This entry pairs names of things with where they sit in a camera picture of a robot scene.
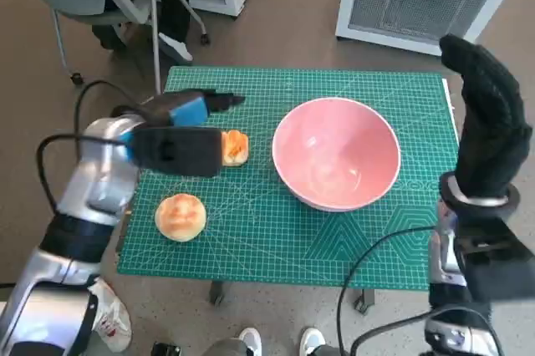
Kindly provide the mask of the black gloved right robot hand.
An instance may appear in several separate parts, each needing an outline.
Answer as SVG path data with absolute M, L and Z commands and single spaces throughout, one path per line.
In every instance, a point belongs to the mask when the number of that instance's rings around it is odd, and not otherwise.
M 455 177 L 468 198 L 499 198 L 530 151 L 518 81 L 488 50 L 448 34 L 440 39 L 441 62 L 462 79 L 465 103 Z

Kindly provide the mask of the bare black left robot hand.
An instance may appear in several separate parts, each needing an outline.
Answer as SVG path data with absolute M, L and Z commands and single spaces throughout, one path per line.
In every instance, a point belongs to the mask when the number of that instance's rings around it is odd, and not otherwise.
M 183 89 L 158 95 L 140 108 L 151 126 L 198 126 L 206 122 L 210 114 L 228 111 L 245 99 L 242 95 L 215 89 Z

